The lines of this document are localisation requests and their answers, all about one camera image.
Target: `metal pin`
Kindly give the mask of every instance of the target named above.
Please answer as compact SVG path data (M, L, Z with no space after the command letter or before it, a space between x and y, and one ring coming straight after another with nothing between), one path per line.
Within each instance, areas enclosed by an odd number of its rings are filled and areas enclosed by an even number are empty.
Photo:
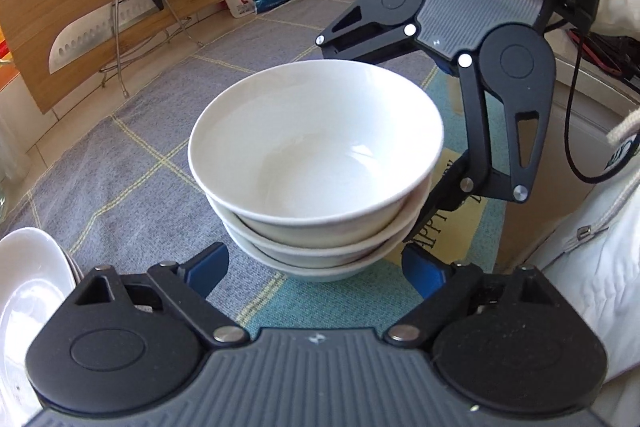
M462 55L460 55L460 57L458 57L458 65L461 68L468 68L471 64L473 64L471 55L463 53Z
M464 178L460 182L460 190L468 194L474 189L474 181L471 178Z
M519 201L520 203L522 203L523 201L526 201L528 197L529 197L529 191L527 190L527 187L525 187L524 185L518 185L516 188L513 189L513 198L516 201Z
M413 37L418 32L418 28L415 27L415 24L408 24L404 27L404 34L407 37Z
M583 240L585 237L588 237L591 235L591 225L587 225L586 227L580 227L576 232L575 232L575 238L578 241Z
M246 331L238 326L222 326L213 332L213 338L219 343L235 344L244 340Z
M411 324L396 324L388 334L395 341L408 343L418 340L420 330Z

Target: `white plate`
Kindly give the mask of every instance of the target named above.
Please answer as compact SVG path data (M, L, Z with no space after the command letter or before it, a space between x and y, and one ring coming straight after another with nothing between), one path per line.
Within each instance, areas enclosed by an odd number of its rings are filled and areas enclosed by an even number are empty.
M408 224L415 223L418 213L420 213L424 202L427 200L430 188L431 175L409 194L400 213L396 216L396 219L389 223L388 227L364 241L339 248L297 248L276 243L254 232L236 214L225 208L221 203L213 200L210 196L207 196L207 200L209 200L209 204L223 223L241 235L241 237L253 243L257 248L260 248L263 253L272 259L301 268L331 268L357 261L378 248L385 241L388 241Z
M71 272L73 272L74 274L74 279L76 280L76 284L78 284L82 280L82 277L84 277L84 275L82 275L82 270L78 266L78 263L76 263L75 259L69 256L69 254L66 253L64 250L63 250L63 253L65 254L66 261L69 263Z
M252 229L301 248L343 247L384 229L442 151L440 114L392 71L308 60L252 74L198 118L198 185ZM305 244L287 232L308 227Z
M27 379L24 357L31 341L75 287L65 254L46 232L20 229L0 241L3 425L23 425L41 409Z
M301 279L303 281L334 282L353 277L354 275L357 275L358 273L366 270L373 263L376 263L383 257L389 255L393 251L393 249L397 245L399 245L400 242L405 238L405 236L411 231L414 224L415 220L413 223L411 223L407 227L404 227L401 232L397 233L391 239L383 243L377 250L374 250L366 257L358 259L354 263L337 266L335 268L300 268L297 266L290 266L289 264L281 263L280 261L276 261L275 259L269 257L258 247L253 245L250 241L246 240L244 237L241 237L226 225L225 228L236 245L238 245L238 247L240 247L245 254L253 257L256 261L258 261L258 263L262 263L269 268L273 268L274 270L278 270L279 272L286 273L290 277Z

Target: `wire stand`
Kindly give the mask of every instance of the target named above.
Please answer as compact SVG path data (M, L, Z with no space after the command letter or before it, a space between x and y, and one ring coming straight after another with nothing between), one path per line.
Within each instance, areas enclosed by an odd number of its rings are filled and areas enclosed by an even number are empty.
M176 14L174 8L171 6L169 1L168 0L162 0L162 2L169 9L169 11L171 12L171 15L174 16L175 21L180 25L180 30L177 30L172 35L169 35L169 32L167 30L164 30L164 33L166 35L166 39L161 44L151 48L150 50L148 50L144 54L140 55L140 57L132 58L131 60L129 60L128 62L125 63L125 66L129 65L130 63L132 63L135 60L138 60L139 58L145 57L146 55L148 55L149 53L154 51L156 49L156 47L159 47L162 44L165 44L166 42L170 42L172 37L175 34L179 33L179 32L184 32L187 35L187 37L189 38L189 40L191 42L195 42L198 45L199 48L204 47L204 44L202 44L202 42L196 41L196 40L193 39L193 37L191 37L191 34L187 31L187 28L184 26L183 21L178 17L178 15ZM118 70L118 80L120 81L120 85L122 86L122 93L123 93L125 98L129 98L129 91L127 91L127 87L125 86L124 80L122 79L123 62L122 62L122 55L120 53L120 27L119 27L120 26L120 11L116 9L116 7L119 5L119 3L120 3L120 0L115 0L113 6L111 7L111 10L113 11L112 12L112 14L113 14L113 17L112 17L112 20L113 20L113 33L114 33L115 38L116 38L116 68ZM140 44L137 48L133 49L130 53L140 49L142 46L144 46L149 41L151 41L152 38L153 37L147 39L145 42ZM102 70L100 70L104 74L104 77L102 79L102 87L104 87L104 84L107 81L107 72L112 70L112 69L113 69L113 67L111 67L111 68L103 68Z

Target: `blue mat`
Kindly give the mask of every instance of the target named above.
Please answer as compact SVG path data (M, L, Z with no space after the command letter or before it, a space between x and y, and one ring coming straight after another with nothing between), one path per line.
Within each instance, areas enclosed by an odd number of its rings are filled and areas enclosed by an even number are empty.
M253 261L231 241L191 177L186 145L196 118L216 95L248 74L321 58L316 36L348 0L293 0L260 16L165 71L68 150L0 225L46 230L82 270L112 264L145 271L184 261L214 241L230 250L230 269L209 301L257 333L260 327L383 330L419 301L402 277L399 250L345 281L310 284ZM442 174L466 149L465 123L450 109L447 77L422 53L383 64L434 100L445 123ZM506 168L501 105L489 100L496 166ZM504 204L470 198L438 213L417 236L444 261L467 258L486 271L495 262Z

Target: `knife blade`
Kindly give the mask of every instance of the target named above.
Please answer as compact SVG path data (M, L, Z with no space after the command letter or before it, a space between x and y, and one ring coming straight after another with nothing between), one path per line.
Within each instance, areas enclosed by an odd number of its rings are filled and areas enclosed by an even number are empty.
M49 52L49 73L64 68L76 58L114 38L113 7L113 2L105 4L72 22L59 33ZM162 0L120 0L119 31L163 9Z

